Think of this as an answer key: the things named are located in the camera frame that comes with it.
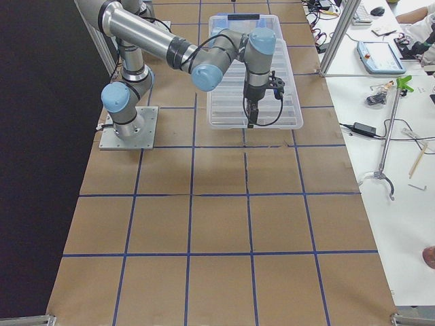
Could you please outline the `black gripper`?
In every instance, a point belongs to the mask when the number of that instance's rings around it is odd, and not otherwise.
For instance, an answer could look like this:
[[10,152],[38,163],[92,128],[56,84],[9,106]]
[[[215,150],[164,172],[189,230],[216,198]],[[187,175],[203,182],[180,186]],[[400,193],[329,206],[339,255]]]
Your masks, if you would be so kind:
[[245,98],[253,103],[246,104],[247,127],[253,128],[258,121],[258,101],[261,101],[266,92],[266,86],[253,86],[245,84]]

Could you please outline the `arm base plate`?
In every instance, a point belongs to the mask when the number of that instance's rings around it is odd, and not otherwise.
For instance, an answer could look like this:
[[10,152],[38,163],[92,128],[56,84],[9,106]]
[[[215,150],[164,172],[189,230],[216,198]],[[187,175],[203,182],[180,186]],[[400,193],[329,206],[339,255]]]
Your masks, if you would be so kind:
[[136,106],[136,110],[137,117],[126,125],[115,124],[110,114],[107,114],[105,124],[109,126],[102,129],[99,149],[152,150],[154,148],[159,107]]

